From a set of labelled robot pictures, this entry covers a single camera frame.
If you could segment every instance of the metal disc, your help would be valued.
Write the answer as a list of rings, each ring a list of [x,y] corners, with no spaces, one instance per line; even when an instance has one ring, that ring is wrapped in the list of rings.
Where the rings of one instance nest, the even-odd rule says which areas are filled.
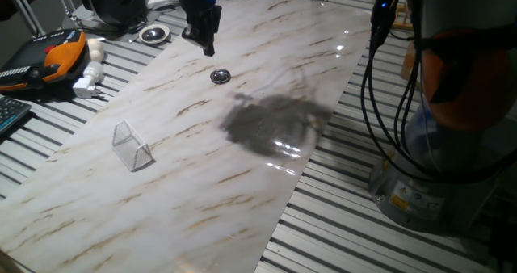
[[[228,70],[218,69],[210,74],[210,79],[216,84],[225,84],[232,78]]]

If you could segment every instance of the white egg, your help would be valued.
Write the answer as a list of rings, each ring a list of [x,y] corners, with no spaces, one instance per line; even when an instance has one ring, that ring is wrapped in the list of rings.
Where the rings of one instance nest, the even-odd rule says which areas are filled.
[[[104,52],[101,53],[97,50],[90,50],[90,60],[101,63],[104,60]]]
[[[88,48],[90,50],[97,50],[99,52],[104,51],[103,45],[100,43],[99,40],[96,40],[96,39],[89,39],[88,40]]]

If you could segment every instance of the orange handheld device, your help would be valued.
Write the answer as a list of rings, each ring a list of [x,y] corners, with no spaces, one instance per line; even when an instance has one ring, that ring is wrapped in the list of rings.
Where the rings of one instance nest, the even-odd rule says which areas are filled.
[[[84,69],[86,35],[61,30],[32,39],[0,69],[0,91],[40,89],[76,78]]]

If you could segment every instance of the marble-patterned board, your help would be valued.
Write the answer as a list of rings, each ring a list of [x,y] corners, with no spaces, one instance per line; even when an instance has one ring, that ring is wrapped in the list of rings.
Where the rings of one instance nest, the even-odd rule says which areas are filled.
[[[219,0],[216,55],[178,39],[0,203],[33,271],[253,272],[368,39],[368,14]],[[227,69],[221,86],[209,78]],[[111,150],[127,120],[156,162]]]

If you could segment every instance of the slotted metal table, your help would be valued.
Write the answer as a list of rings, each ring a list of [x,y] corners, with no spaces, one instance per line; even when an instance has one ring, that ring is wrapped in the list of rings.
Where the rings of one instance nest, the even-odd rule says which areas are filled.
[[[329,0],[369,11],[373,0]],[[16,192],[47,158],[127,85],[186,27],[181,10],[157,23],[172,37],[157,47],[104,41],[104,99],[65,100],[54,95],[26,101],[35,115],[0,145],[0,201]],[[373,77],[380,111],[392,124],[406,83],[398,74],[408,42],[386,40]],[[368,61],[364,50],[321,141],[301,176],[256,272],[490,272],[490,229],[474,225],[468,236],[440,237],[395,225],[368,194],[368,175],[380,153],[360,110],[359,92]],[[412,113],[419,100],[415,99]],[[370,112],[371,121],[374,115]],[[377,130],[382,145],[389,144]]]

